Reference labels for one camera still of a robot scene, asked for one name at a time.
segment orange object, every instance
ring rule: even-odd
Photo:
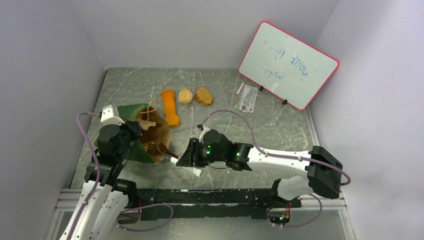
[[[175,105],[175,93],[171,89],[166,89],[160,93],[162,96],[162,102],[165,109],[165,119],[169,124],[169,127],[177,127],[180,125],[180,117],[177,115],[177,107]]]

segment whiteboard stand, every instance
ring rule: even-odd
[[[304,110],[339,67],[332,56],[263,21],[238,68],[240,74]]]

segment gray marble table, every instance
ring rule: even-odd
[[[179,90],[221,83],[230,108],[235,111],[240,101],[236,96],[240,84],[256,86],[236,69],[177,69],[177,68],[109,68],[95,107],[100,112],[109,104],[117,106],[148,103],[152,93],[165,89]],[[311,149],[312,135],[306,111],[299,111],[267,91],[258,92],[253,113],[243,113],[252,124],[258,144],[267,149],[285,151],[304,151]],[[251,143],[247,125],[238,116],[230,120],[207,125],[224,133],[233,142]],[[93,141],[102,127],[100,120],[92,120],[88,136]],[[170,137],[188,142],[189,138],[199,137],[196,127],[186,127],[172,131]],[[185,147],[178,141],[171,141],[171,151],[181,155]],[[72,188],[81,186],[91,153],[84,144],[78,161]],[[225,167],[214,163],[215,167]],[[269,188],[278,178],[289,178],[284,172],[233,171],[231,169],[203,169],[201,177],[176,167],[169,161],[161,164],[130,161],[122,170],[119,178],[134,181],[138,188]]]

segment white marker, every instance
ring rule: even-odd
[[[236,96],[239,95],[240,91],[242,90],[243,86],[245,85],[244,82],[241,83],[240,87],[238,88],[237,92],[235,93]]]

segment wall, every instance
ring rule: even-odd
[[[314,44],[339,0],[71,0],[108,67],[238,68],[263,20]]]
[[[0,0],[0,239],[43,239],[103,68],[68,1]]]
[[[344,164],[358,240],[424,239],[424,2],[341,0],[317,46],[340,68],[311,105]]]

